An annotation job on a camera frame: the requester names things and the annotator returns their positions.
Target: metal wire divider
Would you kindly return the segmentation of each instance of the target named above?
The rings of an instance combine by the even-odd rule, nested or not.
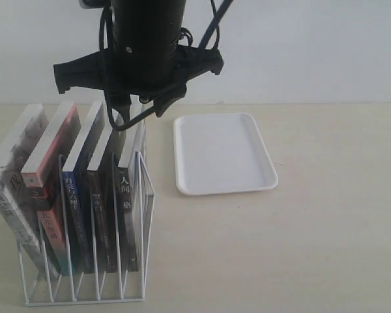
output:
[[[123,236],[120,234],[120,216],[116,201],[115,183],[113,182],[113,206],[115,212],[115,238],[116,238],[116,257],[117,268],[114,273],[107,273],[104,267],[105,255],[102,255],[102,249],[98,246],[98,235],[94,208],[91,207],[91,229],[93,243],[93,261],[94,272],[85,273],[80,266],[73,269],[72,260],[74,258],[72,246],[74,238],[68,231],[68,214],[70,214],[67,203],[65,202],[65,190],[61,179],[61,196],[63,199],[63,222],[65,226],[66,254],[68,256],[68,276],[61,273],[55,279],[52,279],[49,271],[47,244],[44,230],[39,222],[39,235],[42,247],[44,263],[46,265],[45,273],[37,269],[32,269],[28,264],[27,257],[21,244],[17,243],[18,258],[22,274],[23,294],[26,306],[58,306],[58,305],[84,305],[98,303],[126,303],[143,301],[145,299],[149,244],[151,240],[151,225],[154,209],[155,193],[151,178],[149,176],[145,158],[140,151],[136,152],[135,172],[132,180],[133,210],[138,217],[135,229],[138,229],[138,239],[136,245],[136,254],[138,257],[138,270],[129,270],[128,260],[125,258],[124,249],[127,245]]]

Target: black cylindrical motor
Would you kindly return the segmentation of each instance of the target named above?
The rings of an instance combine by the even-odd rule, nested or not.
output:
[[[118,74],[146,87],[171,78],[185,4],[186,0],[111,0]]]

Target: blue book spine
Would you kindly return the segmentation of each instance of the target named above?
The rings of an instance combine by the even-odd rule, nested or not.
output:
[[[74,221],[74,227],[76,230],[78,244],[80,246],[81,256],[84,262],[84,269],[86,273],[91,273],[94,268],[93,263],[93,253],[91,251],[91,245],[89,242],[89,236],[87,235],[87,228],[90,228],[90,225],[85,225],[85,215],[88,210],[81,210],[81,206],[86,206],[86,203],[81,203],[82,200],[86,200],[87,197],[81,197],[81,188],[77,184],[76,175],[74,172],[69,171],[63,172],[64,186],[68,196],[68,202],[70,206],[70,211],[72,214],[72,219]]]

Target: table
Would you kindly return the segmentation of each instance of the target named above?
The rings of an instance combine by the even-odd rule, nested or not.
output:
[[[0,142],[22,110],[0,106]],[[179,193],[172,121],[213,112],[255,117],[274,190]],[[147,300],[23,307],[0,216],[0,312],[391,312],[391,104],[177,104],[147,127],[157,192]]]

